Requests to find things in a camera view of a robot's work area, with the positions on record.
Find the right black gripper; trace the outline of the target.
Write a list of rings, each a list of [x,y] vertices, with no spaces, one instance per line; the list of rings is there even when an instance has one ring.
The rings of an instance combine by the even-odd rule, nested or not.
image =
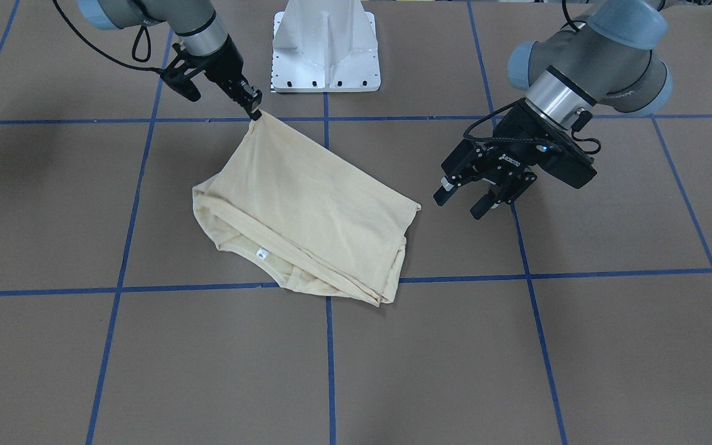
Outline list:
[[[200,60],[210,82],[232,96],[232,100],[240,105],[252,121],[260,119],[262,93],[253,88],[243,75],[244,60],[231,36],[226,37],[225,43],[217,51],[200,56]]]

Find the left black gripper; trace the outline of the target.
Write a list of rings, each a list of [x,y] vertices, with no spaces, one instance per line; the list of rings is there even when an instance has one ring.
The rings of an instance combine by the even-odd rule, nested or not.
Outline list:
[[[596,177],[593,163],[570,135],[520,99],[467,127],[441,164],[444,177],[433,199],[444,206],[459,188],[488,181],[487,194],[470,208],[479,220],[499,205],[511,205],[534,184],[538,176],[532,166],[580,189]]]

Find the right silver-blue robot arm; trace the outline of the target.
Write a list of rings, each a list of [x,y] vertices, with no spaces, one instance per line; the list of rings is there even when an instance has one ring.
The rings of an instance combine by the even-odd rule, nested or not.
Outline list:
[[[262,93],[243,75],[243,58],[223,19],[210,1],[78,1],[85,20],[98,29],[139,27],[138,37],[149,36],[147,28],[167,23],[177,36],[175,58],[164,68],[145,67],[148,56],[135,60],[138,67],[119,61],[122,67],[158,74],[164,84],[189,101],[201,98],[192,81],[203,74],[253,121],[260,118]]]

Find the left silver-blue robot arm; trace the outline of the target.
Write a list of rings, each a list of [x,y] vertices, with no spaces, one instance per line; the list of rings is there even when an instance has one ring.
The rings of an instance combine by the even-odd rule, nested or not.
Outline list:
[[[443,206],[463,186],[489,189],[471,208],[474,219],[514,203],[536,180],[539,166],[580,189],[596,177],[595,150],[576,136],[596,105],[647,117],[668,101],[670,68],[656,53],[669,26],[663,10],[673,1],[602,1],[584,14],[563,12],[565,25],[545,41],[520,43],[507,63],[511,85],[523,97],[469,125],[441,164],[433,199]]]

